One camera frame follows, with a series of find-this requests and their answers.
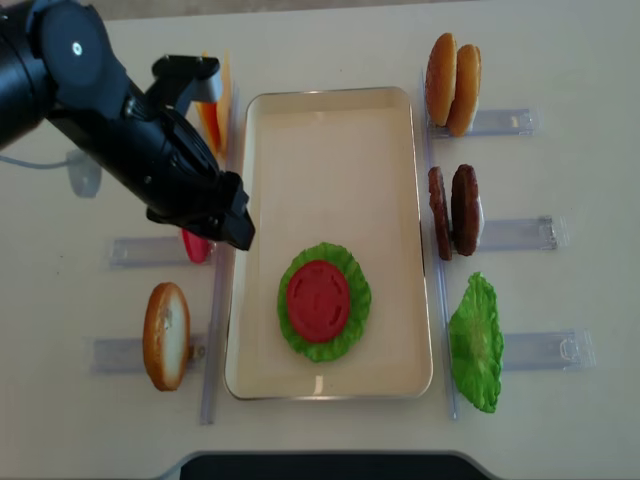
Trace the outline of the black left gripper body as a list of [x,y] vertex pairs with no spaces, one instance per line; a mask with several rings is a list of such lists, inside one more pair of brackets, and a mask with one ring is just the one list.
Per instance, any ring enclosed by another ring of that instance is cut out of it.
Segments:
[[60,109],[48,120],[143,201],[155,223],[219,240],[222,217],[247,210],[241,177],[220,169],[202,137],[172,111],[143,121]]

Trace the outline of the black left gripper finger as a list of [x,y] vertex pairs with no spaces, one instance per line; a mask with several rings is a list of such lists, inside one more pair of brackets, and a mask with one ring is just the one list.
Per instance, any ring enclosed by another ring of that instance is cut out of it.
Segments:
[[241,214],[227,213],[219,223],[219,241],[240,251],[248,251],[255,236],[255,226],[247,210]]

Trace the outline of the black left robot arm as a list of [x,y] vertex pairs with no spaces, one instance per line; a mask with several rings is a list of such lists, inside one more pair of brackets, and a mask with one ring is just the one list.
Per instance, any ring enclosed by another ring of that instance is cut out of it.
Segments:
[[139,89],[97,11],[22,1],[1,12],[1,142],[48,121],[147,208],[149,220],[248,250],[255,227],[241,177],[187,120],[223,94],[216,58],[166,55]]

